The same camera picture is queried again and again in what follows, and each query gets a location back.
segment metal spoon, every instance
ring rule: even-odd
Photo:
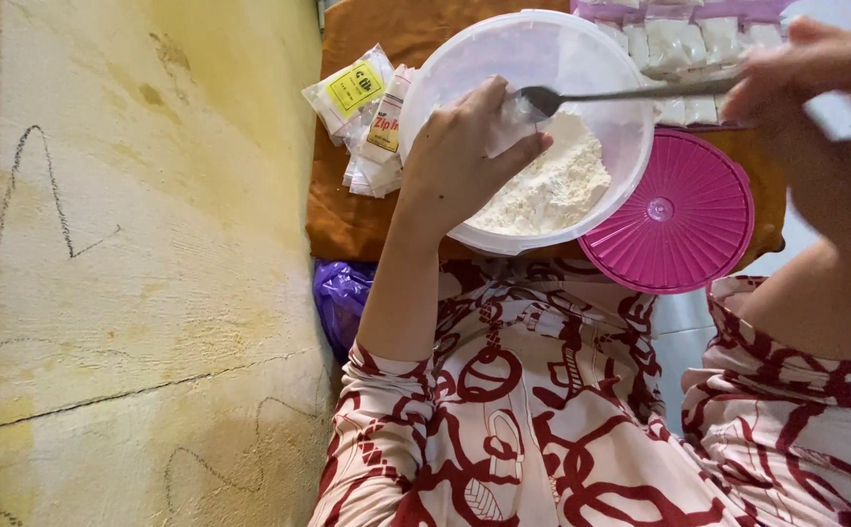
[[[671,99],[675,97],[723,95],[740,81],[741,77],[737,76],[597,95],[562,95],[547,86],[527,86],[516,92],[516,98],[517,101],[522,98],[529,103],[531,106],[529,110],[535,110],[535,112],[528,112],[528,118],[530,122],[538,123],[555,115],[558,108],[565,102]]]

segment red and white patterned clothing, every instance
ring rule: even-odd
[[[444,265],[432,359],[354,346],[311,524],[851,525],[851,361],[738,319],[762,280],[709,288],[679,438],[653,296],[588,263]]]

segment yellow wall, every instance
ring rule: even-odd
[[[0,0],[0,525],[303,524],[310,0]]]

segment hand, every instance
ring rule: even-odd
[[[851,31],[796,19],[790,42],[749,57],[724,116],[759,126],[800,214],[833,245],[851,247],[851,142],[829,141],[803,107],[825,92],[851,93]]]
[[[474,216],[552,146],[549,134],[536,133],[487,158],[488,131],[506,95],[507,81],[493,77],[456,104],[432,113],[409,151],[391,231],[411,231],[417,243],[436,248],[445,234]]]

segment fingernail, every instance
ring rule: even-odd
[[[555,143],[555,139],[553,139],[548,133],[540,132],[539,133],[539,146],[542,147],[542,151],[545,152]]]

